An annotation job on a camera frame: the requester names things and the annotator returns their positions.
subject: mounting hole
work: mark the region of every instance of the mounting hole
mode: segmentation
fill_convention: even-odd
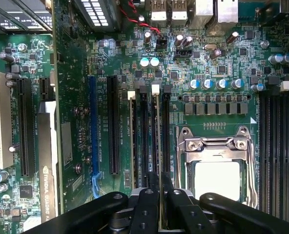
[[[146,227],[146,224],[145,224],[145,223],[141,223],[141,224],[139,225],[139,227],[140,227],[142,230],[144,230],[145,227]]]

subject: microchip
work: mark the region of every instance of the microchip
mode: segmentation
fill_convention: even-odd
[[[231,95],[226,95],[226,101],[231,102]]]
[[[30,54],[29,59],[30,60],[36,60],[36,54]]]
[[[188,95],[184,96],[184,102],[189,102],[189,96]]]
[[[136,77],[136,78],[141,78],[141,77],[143,77],[143,72],[142,72],[142,71],[135,71],[135,77]]]
[[[122,75],[122,82],[127,82],[127,76],[126,75]]]
[[[193,51],[193,57],[198,59],[200,57],[200,51]]]
[[[237,101],[242,101],[242,95],[240,94],[237,95]]]
[[[246,48],[240,48],[240,55],[247,55],[247,49]]]
[[[226,73],[226,67],[225,66],[218,66],[218,73]]]
[[[216,102],[221,102],[221,101],[222,101],[222,96],[216,95]]]
[[[178,72],[170,72],[170,79],[171,80],[178,79]]]
[[[20,198],[33,198],[32,185],[20,185]]]
[[[155,70],[155,77],[162,77],[162,70]]]
[[[211,96],[205,95],[205,102],[211,102]]]
[[[194,102],[200,102],[200,96],[199,95],[194,96]]]
[[[271,68],[270,67],[264,67],[264,74],[270,74]]]
[[[282,68],[283,74],[289,74],[289,66],[285,66]]]
[[[258,84],[258,77],[257,76],[251,76],[250,77],[250,84]]]
[[[247,31],[247,37],[246,37],[247,40],[253,40],[254,39],[254,32],[249,30]]]

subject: pcie slot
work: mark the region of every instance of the pcie slot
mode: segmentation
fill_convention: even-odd
[[[21,175],[33,176],[35,173],[35,152],[32,82],[30,79],[19,78],[17,84]]]
[[[114,75],[106,77],[106,80],[110,173],[117,175],[121,164],[118,78]]]
[[[149,153],[148,153],[148,102],[146,87],[140,87],[140,114],[141,114],[141,152],[142,152],[142,187],[147,187],[147,173],[149,171]]]
[[[169,100],[170,95],[164,93],[162,96],[162,134],[163,134],[163,172],[170,172],[169,151]]]
[[[0,72],[0,169],[13,165],[12,119],[10,89],[5,85],[5,74]]]

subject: silver capacitor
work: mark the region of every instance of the silver capacitor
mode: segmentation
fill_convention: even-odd
[[[187,47],[192,43],[193,39],[191,36],[187,36],[184,40],[183,40],[183,47]]]
[[[281,54],[271,55],[268,58],[268,62],[272,65],[281,63],[283,61],[283,56]]]
[[[222,55],[222,51],[220,49],[216,49],[212,53],[209,54],[209,57],[211,59],[216,59],[216,58],[218,58],[221,55]]]
[[[236,79],[236,80],[233,80],[231,82],[231,87],[233,89],[240,89],[242,87],[242,80],[241,79]]]
[[[181,46],[182,42],[183,42],[184,36],[183,35],[177,35],[174,41],[174,45],[176,47]]]
[[[0,59],[2,59],[3,61],[6,61],[8,63],[14,63],[15,59],[12,55],[8,55],[5,52],[0,52]]]
[[[260,91],[263,91],[265,89],[265,87],[264,87],[264,85],[262,85],[262,84],[255,84],[255,85],[252,85],[251,86],[251,90],[253,91],[253,92],[256,92],[256,93],[258,93],[258,92],[260,92]]]
[[[151,41],[151,32],[147,31],[144,33],[144,43],[149,44]]]

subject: black ram slot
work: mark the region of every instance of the black ram slot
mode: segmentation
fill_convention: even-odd
[[[32,82],[30,79],[17,79],[18,126],[20,135],[20,164],[22,176],[34,176],[34,108]]]
[[[163,94],[162,100],[163,172],[170,172],[169,100],[170,94],[167,93]]]
[[[147,94],[140,93],[140,112],[141,112],[141,152],[142,152],[142,187],[147,187],[147,173],[148,173],[148,103]]]
[[[118,79],[114,75],[106,77],[106,81],[110,173],[117,175],[120,172],[121,163]]]

